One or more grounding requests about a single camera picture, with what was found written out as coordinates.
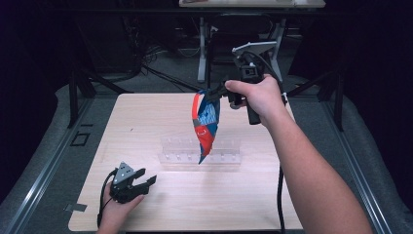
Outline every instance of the dark background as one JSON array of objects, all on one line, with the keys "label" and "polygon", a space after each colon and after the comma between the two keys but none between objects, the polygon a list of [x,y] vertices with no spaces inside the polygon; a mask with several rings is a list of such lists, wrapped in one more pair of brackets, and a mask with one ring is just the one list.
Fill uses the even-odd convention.
[{"label": "dark background", "polygon": [[[138,7],[175,7],[177,1],[162,1],[164,5],[157,1],[139,2],[142,5]],[[119,6],[115,2],[70,3],[98,8]],[[357,106],[401,199],[413,211],[413,116],[410,110],[413,107],[413,11],[408,10],[406,1],[360,4],[329,0],[326,3],[327,10],[365,11],[368,18],[307,21],[303,28],[304,39],[289,73],[315,79],[334,69],[342,55],[351,58],[345,60],[342,70],[345,95]],[[121,18],[80,17],[73,23],[70,19],[50,18],[39,4],[51,3],[6,1],[0,10],[1,201],[19,178],[51,123],[57,105],[55,91],[68,83],[76,64],[97,72],[139,70],[136,51],[130,45]],[[54,6],[67,5],[56,1]],[[371,12],[369,6],[379,6],[379,10]],[[141,25],[153,40],[174,51],[176,45],[170,29],[177,22],[169,17],[147,18]],[[367,26],[354,30],[363,23]],[[111,28],[113,33],[100,33],[102,27]],[[73,38],[64,36],[68,31]],[[87,41],[82,33],[88,36]],[[359,39],[356,49],[343,51],[353,37]],[[91,47],[104,58],[91,53]]]}]

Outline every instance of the person's right hand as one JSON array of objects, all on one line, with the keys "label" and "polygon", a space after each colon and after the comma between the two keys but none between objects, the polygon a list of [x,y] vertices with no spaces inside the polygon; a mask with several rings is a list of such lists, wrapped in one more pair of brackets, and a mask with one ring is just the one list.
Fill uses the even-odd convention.
[{"label": "person's right hand", "polygon": [[264,80],[258,84],[229,80],[225,82],[225,87],[233,93],[245,96],[266,127],[274,114],[285,111],[277,80],[269,74],[264,74]]}]

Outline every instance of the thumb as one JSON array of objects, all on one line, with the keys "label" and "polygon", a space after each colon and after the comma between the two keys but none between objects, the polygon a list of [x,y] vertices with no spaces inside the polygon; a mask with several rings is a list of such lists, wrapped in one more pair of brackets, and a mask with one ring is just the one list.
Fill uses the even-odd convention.
[{"label": "thumb", "polygon": [[227,88],[227,90],[244,95],[245,97],[248,96],[251,86],[251,84],[236,80],[229,80],[225,82],[225,88]]}]

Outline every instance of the gray floor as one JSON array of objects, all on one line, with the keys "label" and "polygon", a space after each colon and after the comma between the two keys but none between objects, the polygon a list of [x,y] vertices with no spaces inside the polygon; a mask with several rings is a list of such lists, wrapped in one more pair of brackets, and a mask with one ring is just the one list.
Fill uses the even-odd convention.
[{"label": "gray floor", "polygon": [[[285,39],[280,50],[279,64],[286,90],[305,81],[299,77],[286,76],[298,44],[299,41]],[[200,86],[196,81],[198,57],[160,53],[157,60],[149,65]],[[190,92],[143,73],[116,84],[136,93]],[[77,201],[116,101],[112,91],[97,83],[94,86],[97,90],[94,99],[79,96],[81,116],[71,130],[66,129],[69,123],[68,88],[63,87],[56,92],[59,103],[53,123],[15,188],[0,206],[1,233],[71,233],[67,228],[71,212],[64,209],[67,204]],[[345,98],[345,132],[340,133],[331,122],[331,103],[318,102],[314,96],[317,90],[317,87],[313,87],[290,100],[297,123],[355,191],[377,233],[413,233],[412,215],[400,202],[374,139],[357,114],[357,109]],[[76,133],[89,135],[84,146],[70,146]],[[38,194],[37,198],[29,196],[31,189],[34,194]]]}]

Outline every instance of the acrylic organizer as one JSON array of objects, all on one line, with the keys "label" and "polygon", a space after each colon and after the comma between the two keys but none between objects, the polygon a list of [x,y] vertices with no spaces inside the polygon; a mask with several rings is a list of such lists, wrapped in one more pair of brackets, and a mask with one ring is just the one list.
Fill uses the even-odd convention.
[{"label": "acrylic organizer", "polygon": [[[196,138],[165,137],[161,139],[163,152],[159,155],[162,164],[198,165],[200,142]],[[239,139],[216,139],[210,153],[201,165],[241,163]]]}]

